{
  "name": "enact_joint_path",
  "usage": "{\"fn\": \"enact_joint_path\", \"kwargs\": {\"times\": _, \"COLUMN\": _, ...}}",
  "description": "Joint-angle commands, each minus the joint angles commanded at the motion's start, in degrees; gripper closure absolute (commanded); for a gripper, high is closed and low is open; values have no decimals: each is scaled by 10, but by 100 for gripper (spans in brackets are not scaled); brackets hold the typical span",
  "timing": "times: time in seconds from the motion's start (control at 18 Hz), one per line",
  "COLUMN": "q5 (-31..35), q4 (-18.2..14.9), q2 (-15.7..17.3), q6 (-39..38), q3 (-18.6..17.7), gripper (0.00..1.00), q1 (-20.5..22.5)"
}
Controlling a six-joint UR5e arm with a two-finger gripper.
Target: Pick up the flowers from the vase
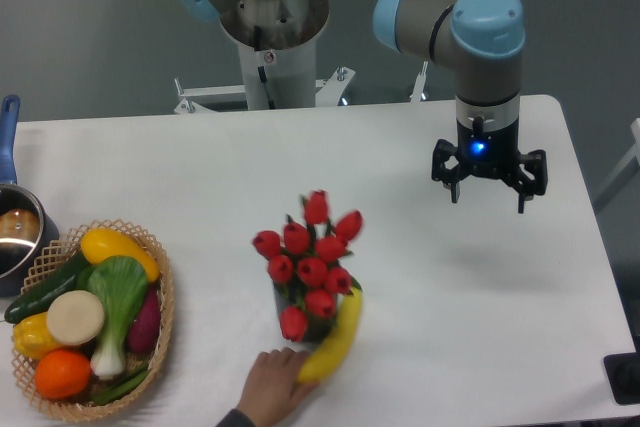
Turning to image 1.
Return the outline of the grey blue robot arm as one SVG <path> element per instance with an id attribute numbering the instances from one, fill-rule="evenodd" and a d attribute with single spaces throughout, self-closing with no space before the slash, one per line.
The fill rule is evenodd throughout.
<path id="1" fill-rule="evenodd" d="M 546 153 L 519 150 L 522 52 L 520 0 L 378 0 L 372 27 L 383 45 L 450 70 L 457 141 L 436 142 L 431 177 L 458 201 L 473 176 L 500 180 L 518 206 L 545 194 Z"/>

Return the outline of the person's hand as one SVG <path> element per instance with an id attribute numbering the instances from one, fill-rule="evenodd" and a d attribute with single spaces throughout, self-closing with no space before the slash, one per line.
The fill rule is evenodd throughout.
<path id="1" fill-rule="evenodd" d="M 310 356 L 290 348 L 261 352 L 251 367 L 235 409 L 254 426 L 275 426 L 293 413 L 318 383 L 299 382 Z"/>

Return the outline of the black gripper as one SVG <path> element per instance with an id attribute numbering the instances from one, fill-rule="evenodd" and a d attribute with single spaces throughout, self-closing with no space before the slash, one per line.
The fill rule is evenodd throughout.
<path id="1" fill-rule="evenodd" d="M 542 149 L 526 154 L 518 150 L 519 121 L 476 135 L 457 123 L 458 146 L 439 139 L 432 154 L 431 178 L 449 190 L 451 202 L 460 197 L 460 183 L 468 176 L 503 179 L 518 194 L 517 211 L 547 189 L 547 156 Z"/>

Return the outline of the grey sleeved forearm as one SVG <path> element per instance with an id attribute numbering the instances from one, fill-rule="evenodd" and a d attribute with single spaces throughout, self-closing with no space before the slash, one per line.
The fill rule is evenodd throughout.
<path id="1" fill-rule="evenodd" d="M 242 411 L 231 409 L 216 427 L 255 427 L 255 423 Z"/>

